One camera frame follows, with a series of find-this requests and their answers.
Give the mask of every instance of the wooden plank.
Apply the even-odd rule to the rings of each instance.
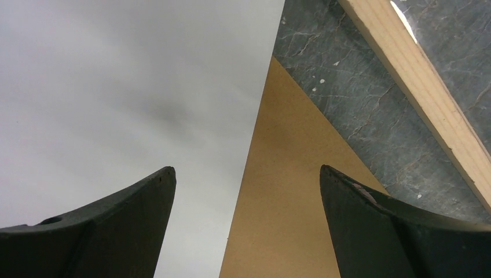
[[[386,193],[273,58],[220,278],[339,277],[320,194],[322,164]]]
[[[491,213],[491,158],[389,0],[339,0],[419,116]]]

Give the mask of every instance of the white wall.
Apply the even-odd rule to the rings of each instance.
[[[156,277],[218,277],[283,0],[1,0],[0,226],[163,166]]]

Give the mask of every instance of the marble pattern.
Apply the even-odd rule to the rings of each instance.
[[[491,149],[490,2],[460,2],[399,3]],[[337,1],[286,0],[273,54],[392,196],[435,213],[491,223]]]

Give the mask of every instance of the cardboard sheet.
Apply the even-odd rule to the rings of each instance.
[[[320,195],[322,164],[387,193],[273,58],[220,278],[339,277]]]

